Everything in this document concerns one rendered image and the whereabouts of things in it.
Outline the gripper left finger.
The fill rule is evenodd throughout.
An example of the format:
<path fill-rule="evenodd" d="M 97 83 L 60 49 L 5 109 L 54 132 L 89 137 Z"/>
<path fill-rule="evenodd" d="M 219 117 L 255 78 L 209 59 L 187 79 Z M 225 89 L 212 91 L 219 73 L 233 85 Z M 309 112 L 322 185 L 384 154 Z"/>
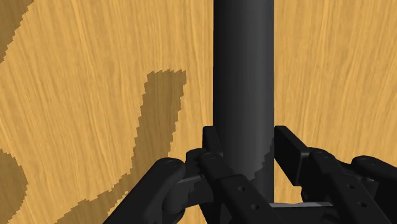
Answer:
<path fill-rule="evenodd" d="M 157 160 L 103 224 L 178 224 L 198 205 L 208 224 L 278 224 L 278 215 L 242 174 L 220 155 L 212 126 L 203 128 L 203 147 Z"/>

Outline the black cylinder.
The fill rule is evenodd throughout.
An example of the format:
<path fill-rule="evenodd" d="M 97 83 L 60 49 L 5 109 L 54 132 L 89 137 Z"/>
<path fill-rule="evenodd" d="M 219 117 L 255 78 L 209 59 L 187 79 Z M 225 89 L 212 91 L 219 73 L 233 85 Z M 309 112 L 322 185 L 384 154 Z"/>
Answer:
<path fill-rule="evenodd" d="M 274 0 L 214 0 L 213 125 L 223 158 L 274 201 Z"/>

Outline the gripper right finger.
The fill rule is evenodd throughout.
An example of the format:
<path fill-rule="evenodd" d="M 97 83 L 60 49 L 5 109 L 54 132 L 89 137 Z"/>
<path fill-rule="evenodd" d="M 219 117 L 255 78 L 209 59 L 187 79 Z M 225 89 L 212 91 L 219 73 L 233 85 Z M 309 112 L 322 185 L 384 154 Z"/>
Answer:
<path fill-rule="evenodd" d="M 371 156 L 347 164 L 274 128 L 274 157 L 306 202 L 329 202 L 343 224 L 397 224 L 397 167 Z"/>

